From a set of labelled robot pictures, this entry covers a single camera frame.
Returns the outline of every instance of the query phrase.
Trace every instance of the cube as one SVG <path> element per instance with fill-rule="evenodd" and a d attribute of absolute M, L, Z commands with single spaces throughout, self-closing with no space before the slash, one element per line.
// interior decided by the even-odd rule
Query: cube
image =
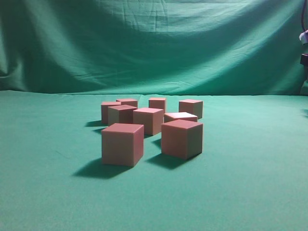
<path fill-rule="evenodd" d="M 136 107 L 129 105 L 119 105 L 108 107 L 108 125 L 114 123 L 132 124 L 133 123 L 133 111 Z"/>
<path fill-rule="evenodd" d="M 144 126 L 115 123 L 102 130 L 102 163 L 135 166 L 143 156 Z"/>
<path fill-rule="evenodd" d="M 158 108 L 163 109 L 164 113 L 166 111 L 166 98 L 150 98 L 149 99 L 149 107 L 150 108 Z"/>
<path fill-rule="evenodd" d="M 179 101 L 179 112 L 188 112 L 198 119 L 202 118 L 203 115 L 203 101 L 202 100 L 180 100 Z"/>
<path fill-rule="evenodd" d="M 174 113 L 165 113 L 164 114 L 164 122 L 170 122 L 176 119 L 183 119 L 189 121 L 198 121 L 198 117 L 196 115 L 187 113 L 187 112 L 174 112 Z"/>
<path fill-rule="evenodd" d="M 135 99 L 117 99 L 117 102 L 121 102 L 122 105 L 130 105 L 138 108 L 138 100 Z"/>
<path fill-rule="evenodd" d="M 155 135 L 161 131 L 164 122 L 164 110 L 156 108 L 140 108 L 133 111 L 134 124 L 143 124 L 144 133 Z"/>
<path fill-rule="evenodd" d="M 162 153 L 187 160 L 202 153 L 203 124 L 174 120 L 162 124 Z"/>
<path fill-rule="evenodd" d="M 121 105 L 121 102 L 102 102 L 101 112 L 102 112 L 102 123 L 108 124 L 108 107 Z"/>

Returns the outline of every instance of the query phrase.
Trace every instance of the wooden block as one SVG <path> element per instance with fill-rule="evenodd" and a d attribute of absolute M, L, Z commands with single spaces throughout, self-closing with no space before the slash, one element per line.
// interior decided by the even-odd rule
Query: wooden block
<path fill-rule="evenodd" d="M 174 120 L 162 124 L 162 153 L 187 160 L 202 153 L 203 124 Z"/>
<path fill-rule="evenodd" d="M 135 166 L 143 156 L 144 126 L 115 123 L 102 130 L 102 162 Z"/>
<path fill-rule="evenodd" d="M 133 123 L 133 111 L 136 107 L 130 105 L 119 105 L 108 107 L 108 125 L 114 123 L 132 124 Z"/>
<path fill-rule="evenodd" d="M 134 124 L 143 124 L 144 133 L 155 135 L 161 131 L 164 122 L 164 110 L 156 108 L 140 108 L 133 111 Z"/>
<path fill-rule="evenodd" d="M 121 102 L 122 105 L 130 105 L 138 108 L 138 100 L 135 99 L 118 99 L 117 102 Z"/>
<path fill-rule="evenodd" d="M 102 113 L 102 123 L 108 124 L 108 107 L 121 105 L 121 102 L 102 102 L 101 113 Z"/>
<path fill-rule="evenodd" d="M 174 112 L 174 113 L 165 113 L 164 114 L 164 122 L 170 122 L 176 119 L 183 119 L 189 121 L 198 121 L 198 117 L 196 115 L 187 113 L 187 112 Z"/>
<path fill-rule="evenodd" d="M 166 98 L 150 98 L 149 107 L 163 109 L 166 112 L 167 100 Z"/>
<path fill-rule="evenodd" d="M 201 100 L 180 100 L 179 101 L 179 112 L 188 112 L 198 119 L 203 116 L 203 101 Z"/>

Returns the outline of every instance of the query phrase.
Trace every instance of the green tablecloth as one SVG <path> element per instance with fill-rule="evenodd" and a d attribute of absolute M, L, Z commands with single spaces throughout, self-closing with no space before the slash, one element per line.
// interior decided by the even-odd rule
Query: green tablecloth
<path fill-rule="evenodd" d="M 0 91 L 0 230 L 307 229 L 307 97 L 166 96 L 204 100 L 203 153 L 157 134 L 134 168 L 101 165 L 100 103 L 153 96 Z"/>

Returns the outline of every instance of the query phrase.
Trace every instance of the cube top face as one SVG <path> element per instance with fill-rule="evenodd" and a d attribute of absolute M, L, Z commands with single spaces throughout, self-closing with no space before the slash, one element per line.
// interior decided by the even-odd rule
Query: cube top face
<path fill-rule="evenodd" d="M 180 102 L 184 102 L 184 103 L 199 103 L 199 102 L 202 102 L 202 100 L 180 100 Z"/>
<path fill-rule="evenodd" d="M 190 129 L 190 128 L 194 128 L 196 126 L 202 125 L 202 123 L 183 120 L 183 119 L 177 119 L 177 120 L 173 120 L 171 122 L 164 123 L 162 125 L 163 126 L 177 127 L 177 128 L 182 128 L 182 129 Z"/>
<path fill-rule="evenodd" d="M 127 109 L 132 109 L 132 110 L 137 109 L 136 107 L 130 106 L 130 105 L 110 106 L 108 108 L 116 109 L 116 110 L 119 110 L 119 111 L 127 110 Z"/>
<path fill-rule="evenodd" d="M 163 111 L 163 109 L 144 107 L 144 108 L 135 110 L 135 112 L 144 112 L 144 113 L 156 113 L 159 111 Z"/>
<path fill-rule="evenodd" d="M 172 118 L 195 118 L 196 115 L 190 114 L 188 112 L 173 112 L 173 113 L 165 113 L 165 115 L 172 117 Z"/>
<path fill-rule="evenodd" d="M 116 106 L 116 105 L 121 105 L 121 102 L 102 102 L 103 106 Z"/>
<path fill-rule="evenodd" d="M 137 100 L 127 98 L 127 99 L 117 99 L 116 101 L 119 101 L 119 102 L 130 102 L 130 101 L 137 101 Z"/>
<path fill-rule="evenodd" d="M 166 100 L 166 98 L 155 98 L 155 97 L 152 97 L 149 100 Z"/>
<path fill-rule="evenodd" d="M 135 133 L 139 129 L 142 129 L 144 125 L 141 124 L 119 124 L 115 123 L 105 129 L 102 130 L 103 132 L 124 132 L 124 133 Z"/>

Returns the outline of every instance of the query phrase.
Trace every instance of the pink cube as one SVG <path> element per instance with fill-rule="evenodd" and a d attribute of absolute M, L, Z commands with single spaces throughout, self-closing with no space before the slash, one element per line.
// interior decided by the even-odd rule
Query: pink cube
<path fill-rule="evenodd" d="M 202 100 L 180 100 L 179 101 L 179 112 L 188 112 L 198 119 L 202 118 L 203 114 L 203 101 Z"/>
<path fill-rule="evenodd" d="M 117 102 L 121 102 L 122 105 L 130 105 L 138 108 L 138 100 L 135 99 L 118 99 Z"/>
<path fill-rule="evenodd" d="M 176 119 L 184 119 L 189 121 L 198 121 L 198 117 L 196 115 L 187 113 L 187 112 L 174 112 L 174 113 L 165 113 L 164 114 L 164 122 L 170 122 Z"/>
<path fill-rule="evenodd" d="M 155 135 L 161 131 L 164 122 L 164 110 L 156 108 L 140 108 L 133 111 L 134 124 L 143 124 L 144 133 Z"/>
<path fill-rule="evenodd" d="M 144 126 L 115 123 L 102 130 L 102 161 L 135 166 L 143 156 Z"/>
<path fill-rule="evenodd" d="M 202 153 L 203 124 L 174 120 L 162 124 L 162 153 L 187 160 Z"/>
<path fill-rule="evenodd" d="M 129 105 L 119 105 L 108 107 L 108 125 L 114 123 L 132 124 L 133 123 L 133 111 L 136 107 Z"/>
<path fill-rule="evenodd" d="M 149 99 L 150 108 L 163 109 L 164 113 L 166 111 L 166 98 L 150 98 Z"/>
<path fill-rule="evenodd" d="M 102 102 L 101 112 L 102 112 L 102 123 L 108 124 L 108 107 L 121 105 L 121 102 Z"/>

